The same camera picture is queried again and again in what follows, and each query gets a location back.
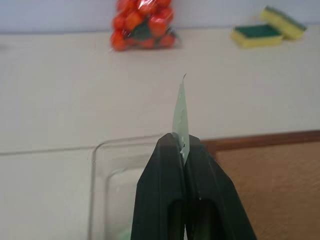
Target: white table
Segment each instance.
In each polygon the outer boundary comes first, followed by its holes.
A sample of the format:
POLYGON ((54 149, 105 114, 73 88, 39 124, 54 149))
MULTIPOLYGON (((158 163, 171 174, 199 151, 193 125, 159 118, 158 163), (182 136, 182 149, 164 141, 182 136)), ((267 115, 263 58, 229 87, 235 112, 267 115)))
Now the white table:
POLYGON ((107 33, 0 35, 0 239, 84 240, 90 149, 170 132, 185 73, 197 137, 320 129, 320 27, 248 50, 230 31, 121 53, 107 33))

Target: sponge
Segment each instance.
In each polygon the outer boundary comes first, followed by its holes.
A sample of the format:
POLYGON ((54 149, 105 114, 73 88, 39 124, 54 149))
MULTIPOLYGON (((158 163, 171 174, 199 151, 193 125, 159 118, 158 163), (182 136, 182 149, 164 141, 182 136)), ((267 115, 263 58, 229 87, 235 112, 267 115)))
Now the sponge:
POLYGON ((242 48, 279 45, 283 37, 279 31, 269 24, 237 26, 231 33, 231 38, 242 48))
POLYGON ((297 22, 292 17, 288 16, 284 12, 267 6, 261 13, 260 18, 266 20, 272 27, 277 29, 286 38, 291 40, 297 40, 301 38, 307 27, 297 22))

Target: glass dish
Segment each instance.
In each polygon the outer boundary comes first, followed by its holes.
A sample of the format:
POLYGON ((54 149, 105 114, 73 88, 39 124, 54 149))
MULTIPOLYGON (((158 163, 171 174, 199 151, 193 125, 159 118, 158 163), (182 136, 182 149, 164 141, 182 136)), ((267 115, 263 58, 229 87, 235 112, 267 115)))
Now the glass dish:
POLYGON ((111 140, 95 148, 88 240, 130 240, 137 182, 163 135, 111 140))

